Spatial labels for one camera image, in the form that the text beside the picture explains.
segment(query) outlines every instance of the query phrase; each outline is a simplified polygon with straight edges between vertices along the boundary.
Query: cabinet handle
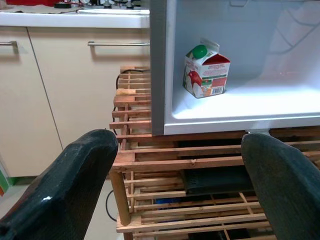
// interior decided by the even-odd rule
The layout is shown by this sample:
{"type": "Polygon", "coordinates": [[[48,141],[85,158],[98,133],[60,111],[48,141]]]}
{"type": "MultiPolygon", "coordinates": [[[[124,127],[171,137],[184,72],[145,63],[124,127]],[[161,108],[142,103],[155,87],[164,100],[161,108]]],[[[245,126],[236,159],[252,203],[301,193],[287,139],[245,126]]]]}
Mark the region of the cabinet handle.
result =
{"type": "Polygon", "coordinates": [[[149,42],[143,42],[143,43],[126,43],[126,42],[94,42],[94,41],[88,41],[88,46],[90,47],[97,47],[97,46],[150,46],[149,42]]]}
{"type": "Polygon", "coordinates": [[[12,46],[14,48],[18,47],[17,41],[0,42],[0,46],[12,46]]]}

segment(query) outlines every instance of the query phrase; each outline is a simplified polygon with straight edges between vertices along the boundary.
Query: cabinet door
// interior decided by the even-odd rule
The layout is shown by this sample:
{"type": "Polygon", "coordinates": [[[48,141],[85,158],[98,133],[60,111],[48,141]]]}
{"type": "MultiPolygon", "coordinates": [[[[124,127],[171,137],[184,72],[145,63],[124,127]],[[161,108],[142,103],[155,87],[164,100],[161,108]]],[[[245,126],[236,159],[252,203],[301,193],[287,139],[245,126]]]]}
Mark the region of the cabinet door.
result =
{"type": "Polygon", "coordinates": [[[142,30],[28,29],[62,146],[90,130],[108,129],[120,67],[146,65],[149,47],[92,47],[88,42],[149,42],[142,30]]]}
{"type": "Polygon", "coordinates": [[[10,177],[36,176],[62,150],[57,129],[27,29],[0,27],[0,43],[0,161],[10,177]]]}

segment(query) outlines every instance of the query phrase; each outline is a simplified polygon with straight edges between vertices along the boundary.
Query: green cap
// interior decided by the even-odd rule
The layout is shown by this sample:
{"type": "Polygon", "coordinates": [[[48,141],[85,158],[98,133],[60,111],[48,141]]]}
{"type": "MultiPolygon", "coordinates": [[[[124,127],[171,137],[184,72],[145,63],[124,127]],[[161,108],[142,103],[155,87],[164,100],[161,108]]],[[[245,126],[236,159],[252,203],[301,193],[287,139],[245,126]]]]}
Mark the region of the green cap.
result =
{"type": "Polygon", "coordinates": [[[206,54],[208,50],[207,47],[203,44],[196,46],[192,50],[192,55],[195,59],[202,59],[206,54]]]}

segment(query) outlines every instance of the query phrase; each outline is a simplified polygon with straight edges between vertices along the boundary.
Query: wooden shelf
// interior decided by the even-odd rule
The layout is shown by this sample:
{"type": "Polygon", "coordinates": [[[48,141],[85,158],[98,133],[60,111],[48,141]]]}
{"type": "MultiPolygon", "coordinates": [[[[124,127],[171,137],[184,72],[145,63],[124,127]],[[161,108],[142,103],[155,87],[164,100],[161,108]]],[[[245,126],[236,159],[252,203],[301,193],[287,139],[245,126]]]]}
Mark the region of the wooden shelf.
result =
{"type": "MultiPolygon", "coordinates": [[[[152,136],[150,74],[121,74],[118,83],[110,128],[117,129],[119,151],[110,179],[119,210],[117,231],[125,239],[182,240],[190,233],[211,231],[223,231],[230,239],[228,231],[234,229],[259,232],[250,239],[276,239],[255,195],[236,192],[223,199],[212,195],[157,203],[186,196],[180,170],[243,165],[241,139],[246,132],[152,136]]],[[[319,126],[271,129],[270,134],[320,165],[319,126]]]]}

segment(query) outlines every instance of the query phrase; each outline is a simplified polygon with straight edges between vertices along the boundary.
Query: mini fridge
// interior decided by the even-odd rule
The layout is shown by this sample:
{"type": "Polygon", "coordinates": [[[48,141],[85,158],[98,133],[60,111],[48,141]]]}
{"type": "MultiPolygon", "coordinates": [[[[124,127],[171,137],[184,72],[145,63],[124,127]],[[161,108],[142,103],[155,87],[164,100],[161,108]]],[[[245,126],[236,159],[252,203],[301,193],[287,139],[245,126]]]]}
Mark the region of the mini fridge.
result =
{"type": "Polygon", "coordinates": [[[320,124],[320,1],[150,1],[152,133],[265,131],[320,124]],[[183,87],[201,38],[230,60],[223,94],[183,87]]]}

